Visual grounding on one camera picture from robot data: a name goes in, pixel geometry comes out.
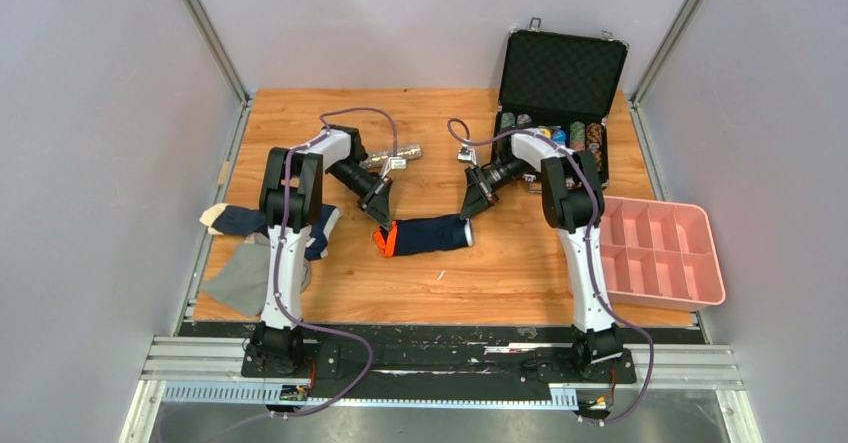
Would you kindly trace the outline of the navy orange boxer briefs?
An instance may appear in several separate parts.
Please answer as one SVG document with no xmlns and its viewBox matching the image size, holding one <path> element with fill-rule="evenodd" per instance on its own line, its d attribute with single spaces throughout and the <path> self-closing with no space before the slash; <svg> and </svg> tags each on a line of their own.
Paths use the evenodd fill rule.
<svg viewBox="0 0 848 443">
<path fill-rule="evenodd" d="M 383 257 L 412 256 L 471 247 L 470 221 L 459 214 L 395 220 L 389 229 L 378 227 L 372 240 Z"/>
</svg>

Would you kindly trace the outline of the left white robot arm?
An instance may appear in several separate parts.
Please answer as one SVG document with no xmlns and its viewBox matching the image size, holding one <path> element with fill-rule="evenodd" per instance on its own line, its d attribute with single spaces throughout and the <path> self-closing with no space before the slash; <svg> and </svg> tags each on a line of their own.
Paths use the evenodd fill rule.
<svg viewBox="0 0 848 443">
<path fill-rule="evenodd" d="M 307 281 L 307 240 L 321 219 L 323 176 L 331 174 L 352 191 L 359 209 L 380 227 L 391 227 L 392 180 L 362 168 L 366 157 L 359 131 L 337 125 L 297 147 L 269 151 L 260 210 L 268 226 L 271 261 L 265 304 L 246 356 L 269 363 L 283 376 L 298 374 L 306 363 L 301 293 Z"/>
</svg>

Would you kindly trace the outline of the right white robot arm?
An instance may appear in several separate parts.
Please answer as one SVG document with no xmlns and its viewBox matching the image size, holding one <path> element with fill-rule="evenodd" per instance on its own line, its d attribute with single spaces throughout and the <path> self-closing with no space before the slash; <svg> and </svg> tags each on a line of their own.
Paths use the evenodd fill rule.
<svg viewBox="0 0 848 443">
<path fill-rule="evenodd" d="M 504 140 L 509 151 L 501 161 L 476 162 L 475 142 L 465 141 L 458 159 L 465 168 L 466 192 L 460 209 L 470 219 L 497 201 L 496 191 L 534 171 L 540 177 L 542 209 L 562 244 L 578 332 L 571 366 L 584 380 L 596 380 L 623 354 L 620 328 L 610 305 L 601 262 L 600 236 L 604 200 L 594 157 L 553 141 L 538 129 L 509 130 L 491 139 Z"/>
</svg>

